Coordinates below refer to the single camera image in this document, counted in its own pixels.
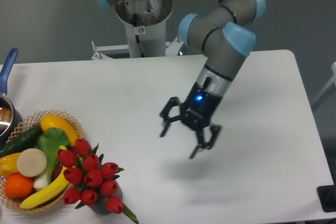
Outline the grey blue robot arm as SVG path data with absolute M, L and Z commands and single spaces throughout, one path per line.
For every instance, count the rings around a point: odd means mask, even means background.
M 113 6 L 124 23 L 132 58 L 166 55 L 166 20 L 172 0 L 94 0 L 101 8 Z M 206 62 L 186 100 L 172 97 L 162 109 L 162 134 L 180 121 L 195 132 L 194 153 L 213 148 L 221 126 L 211 118 L 230 84 L 256 43 L 246 25 L 259 19 L 265 0 L 217 0 L 218 7 L 205 16 L 188 14 L 180 22 L 178 37 L 202 53 Z

